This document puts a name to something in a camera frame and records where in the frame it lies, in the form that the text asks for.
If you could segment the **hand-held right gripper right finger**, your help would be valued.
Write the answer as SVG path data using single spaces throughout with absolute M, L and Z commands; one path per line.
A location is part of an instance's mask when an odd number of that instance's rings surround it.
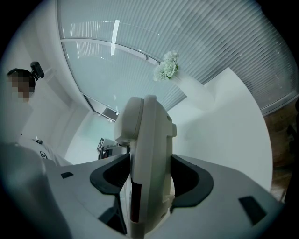
M 195 207 L 211 193 L 214 180 L 211 174 L 178 155 L 171 156 L 171 177 L 174 183 L 175 198 L 170 212 L 175 208 Z

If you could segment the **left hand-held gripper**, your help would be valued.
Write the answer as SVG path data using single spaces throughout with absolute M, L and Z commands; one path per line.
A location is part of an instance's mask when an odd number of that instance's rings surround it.
M 109 158 L 116 155 L 129 153 L 129 146 L 123 146 L 110 139 L 100 139 L 97 146 L 98 160 Z

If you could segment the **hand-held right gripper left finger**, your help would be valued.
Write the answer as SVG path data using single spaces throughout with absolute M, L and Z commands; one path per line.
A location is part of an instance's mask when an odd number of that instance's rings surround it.
M 90 182 L 99 192 L 114 196 L 113 207 L 108 208 L 98 219 L 121 234 L 127 234 L 127 228 L 121 208 L 120 192 L 129 173 L 130 154 L 124 154 L 90 174 Z

